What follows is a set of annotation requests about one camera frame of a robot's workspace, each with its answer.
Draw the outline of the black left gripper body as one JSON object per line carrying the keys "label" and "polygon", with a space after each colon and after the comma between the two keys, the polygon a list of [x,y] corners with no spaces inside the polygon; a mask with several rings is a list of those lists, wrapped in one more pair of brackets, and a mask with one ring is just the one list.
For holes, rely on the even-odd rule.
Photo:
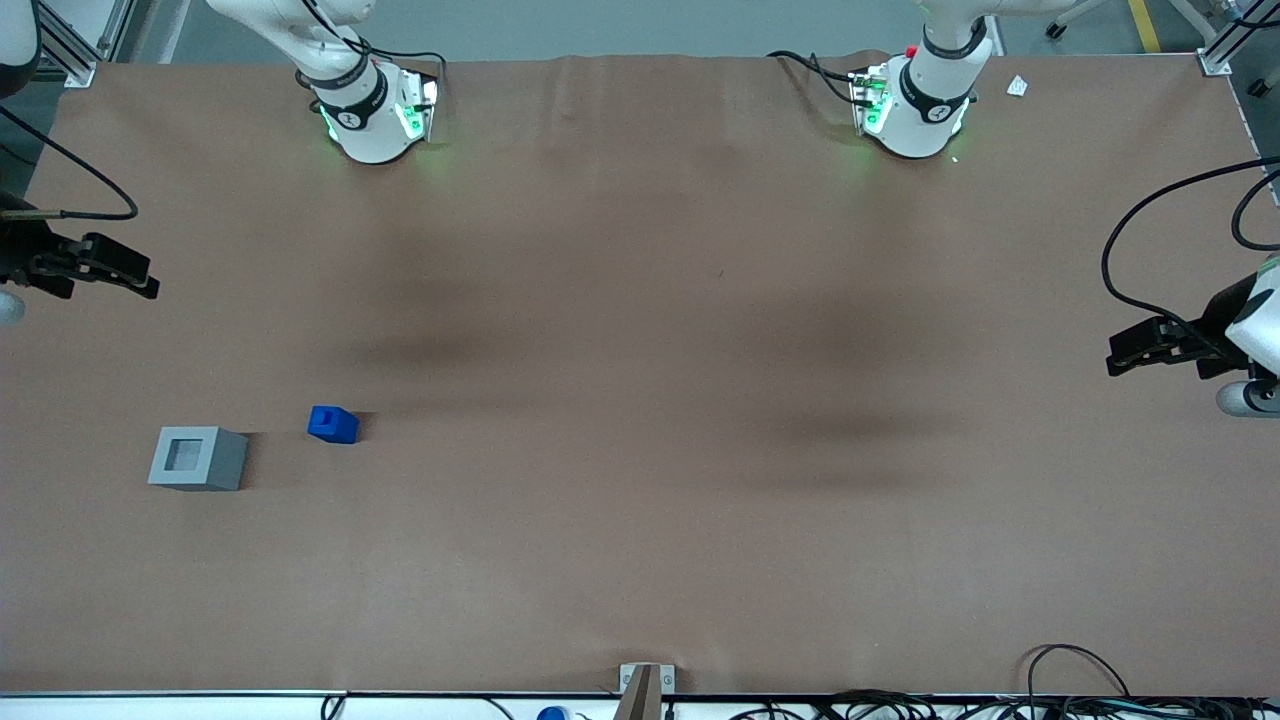
{"label": "black left gripper body", "polygon": [[1172,340],[1164,364],[1194,363],[1202,380],[1245,370],[1249,365],[1247,354],[1226,337],[1226,329],[1244,307],[1252,290],[1253,279],[1242,278],[1212,295],[1198,318],[1165,320],[1166,334]]}

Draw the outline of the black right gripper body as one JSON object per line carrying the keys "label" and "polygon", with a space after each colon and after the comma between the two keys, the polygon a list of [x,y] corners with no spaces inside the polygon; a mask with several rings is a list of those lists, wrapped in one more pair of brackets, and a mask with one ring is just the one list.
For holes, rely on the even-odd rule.
{"label": "black right gripper body", "polygon": [[82,242],[51,231],[33,205],[5,190],[1,209],[1,282],[69,300]]}

